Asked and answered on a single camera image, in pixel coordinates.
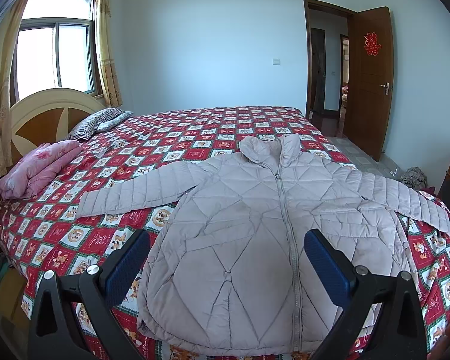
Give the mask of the striped grey pillow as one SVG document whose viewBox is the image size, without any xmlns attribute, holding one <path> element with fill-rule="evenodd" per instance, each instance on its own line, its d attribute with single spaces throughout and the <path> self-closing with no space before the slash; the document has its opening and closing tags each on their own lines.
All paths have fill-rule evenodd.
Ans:
<svg viewBox="0 0 450 360">
<path fill-rule="evenodd" d="M 69 140 L 88 141 L 94 134 L 110 131 L 133 115 L 120 108 L 105 108 L 79 122 L 68 134 Z"/>
</svg>

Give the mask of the pink folded quilt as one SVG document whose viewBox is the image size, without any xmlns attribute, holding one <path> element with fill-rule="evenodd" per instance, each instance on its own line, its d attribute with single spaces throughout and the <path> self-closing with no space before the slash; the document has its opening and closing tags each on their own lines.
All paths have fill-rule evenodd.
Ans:
<svg viewBox="0 0 450 360">
<path fill-rule="evenodd" d="M 36 197 L 82 150 L 76 140 L 40 145 L 0 179 L 1 197 L 5 200 Z"/>
</svg>

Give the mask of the beige quilted down jacket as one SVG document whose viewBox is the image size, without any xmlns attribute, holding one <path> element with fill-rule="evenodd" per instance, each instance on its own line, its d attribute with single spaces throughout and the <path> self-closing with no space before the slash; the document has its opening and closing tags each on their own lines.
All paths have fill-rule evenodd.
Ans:
<svg viewBox="0 0 450 360">
<path fill-rule="evenodd" d="M 137 328 L 188 352 L 250 356 L 317 349 L 337 320 L 303 250 L 318 229 L 372 273 L 417 272 L 400 216 L 450 234 L 450 217 L 404 184 L 302 150 L 298 135 L 173 162 L 82 195 L 76 215 L 173 204 L 137 290 Z"/>
</svg>

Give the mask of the yellow right curtain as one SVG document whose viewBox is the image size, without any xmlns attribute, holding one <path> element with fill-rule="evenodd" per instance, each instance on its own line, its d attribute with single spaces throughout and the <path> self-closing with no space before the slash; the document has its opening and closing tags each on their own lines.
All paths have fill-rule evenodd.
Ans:
<svg viewBox="0 0 450 360">
<path fill-rule="evenodd" d="M 107 107 L 120 107 L 122 96 L 110 40 L 110 0 L 95 0 L 94 23 L 100 86 Z"/>
</svg>

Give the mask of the red double happiness decoration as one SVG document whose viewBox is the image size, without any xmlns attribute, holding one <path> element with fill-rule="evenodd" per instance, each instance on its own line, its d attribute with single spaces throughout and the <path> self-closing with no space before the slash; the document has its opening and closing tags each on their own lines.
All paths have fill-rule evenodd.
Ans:
<svg viewBox="0 0 450 360">
<path fill-rule="evenodd" d="M 377 34 L 375 32 L 367 33 L 364 36 L 364 50 L 367 56 L 376 57 L 379 55 L 382 45 L 378 41 Z"/>
</svg>

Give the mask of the window with metal frame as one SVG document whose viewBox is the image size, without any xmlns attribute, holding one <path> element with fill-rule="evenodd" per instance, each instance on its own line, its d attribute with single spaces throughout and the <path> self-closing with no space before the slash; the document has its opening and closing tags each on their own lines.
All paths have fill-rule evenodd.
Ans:
<svg viewBox="0 0 450 360">
<path fill-rule="evenodd" d="M 46 89 L 102 95 L 95 0 L 27 0 L 17 35 L 11 102 Z"/>
</svg>

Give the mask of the grey clothes pile on floor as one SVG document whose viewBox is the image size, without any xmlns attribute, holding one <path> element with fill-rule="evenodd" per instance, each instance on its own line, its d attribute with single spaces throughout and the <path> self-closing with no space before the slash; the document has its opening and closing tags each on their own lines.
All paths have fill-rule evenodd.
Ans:
<svg viewBox="0 0 450 360">
<path fill-rule="evenodd" d="M 428 186 L 427 176 L 417 166 L 410 167 L 402 172 L 399 180 L 404 185 L 415 190 L 426 189 Z"/>
</svg>

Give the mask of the cream and wood headboard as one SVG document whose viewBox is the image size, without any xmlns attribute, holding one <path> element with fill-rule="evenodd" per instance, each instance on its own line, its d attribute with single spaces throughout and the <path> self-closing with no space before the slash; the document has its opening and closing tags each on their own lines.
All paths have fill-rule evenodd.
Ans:
<svg viewBox="0 0 450 360">
<path fill-rule="evenodd" d="M 102 99 L 71 88 L 51 88 L 11 107 L 12 161 L 43 143 L 65 139 L 83 119 L 105 108 Z"/>
</svg>

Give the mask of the dark wood door frame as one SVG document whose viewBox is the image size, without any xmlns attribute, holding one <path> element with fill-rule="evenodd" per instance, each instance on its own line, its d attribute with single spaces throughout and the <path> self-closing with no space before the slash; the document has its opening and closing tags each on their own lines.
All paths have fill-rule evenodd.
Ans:
<svg viewBox="0 0 450 360">
<path fill-rule="evenodd" d="M 355 10 L 341 7 L 330 2 L 321 0 L 303 0 L 304 15 L 305 15 L 305 29 L 306 29 L 306 45 L 307 45 L 307 90 L 306 90 L 306 108 L 305 115 L 308 119 L 312 116 L 312 41 L 311 41 L 311 18 L 310 11 L 322 11 L 331 15 L 347 18 L 347 22 L 357 14 Z"/>
</svg>

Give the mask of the brown wooden door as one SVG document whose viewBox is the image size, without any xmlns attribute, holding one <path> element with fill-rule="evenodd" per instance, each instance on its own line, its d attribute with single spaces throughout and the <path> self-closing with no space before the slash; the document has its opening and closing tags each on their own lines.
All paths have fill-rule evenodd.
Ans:
<svg viewBox="0 0 450 360">
<path fill-rule="evenodd" d="M 364 36 L 375 32 L 379 55 L 367 56 Z M 388 96 L 379 84 L 389 83 Z M 389 125 L 393 90 L 393 30 L 390 11 L 357 12 L 349 21 L 349 89 L 344 133 L 374 160 L 380 160 Z"/>
</svg>

